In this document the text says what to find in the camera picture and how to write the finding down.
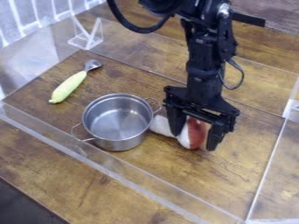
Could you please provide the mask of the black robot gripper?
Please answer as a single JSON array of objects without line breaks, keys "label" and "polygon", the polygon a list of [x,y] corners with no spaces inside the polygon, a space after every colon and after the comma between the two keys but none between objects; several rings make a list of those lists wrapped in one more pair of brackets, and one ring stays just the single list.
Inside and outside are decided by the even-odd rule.
[{"label": "black robot gripper", "polygon": [[187,87],[167,86],[163,105],[172,135],[183,130],[186,117],[191,116],[211,125],[206,149],[215,151],[224,136],[235,129],[239,109],[222,97],[224,69],[188,70]]}]

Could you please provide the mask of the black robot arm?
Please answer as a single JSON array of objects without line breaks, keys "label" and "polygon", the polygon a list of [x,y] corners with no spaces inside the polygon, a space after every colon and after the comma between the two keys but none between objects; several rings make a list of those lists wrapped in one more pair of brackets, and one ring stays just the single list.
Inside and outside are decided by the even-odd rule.
[{"label": "black robot arm", "polygon": [[232,62],[238,42],[232,33],[230,0],[139,0],[156,15],[182,17],[190,59],[187,86],[167,86],[163,104],[174,135],[191,116],[211,125],[206,149],[214,151],[234,130],[239,109],[222,97],[226,65]]}]

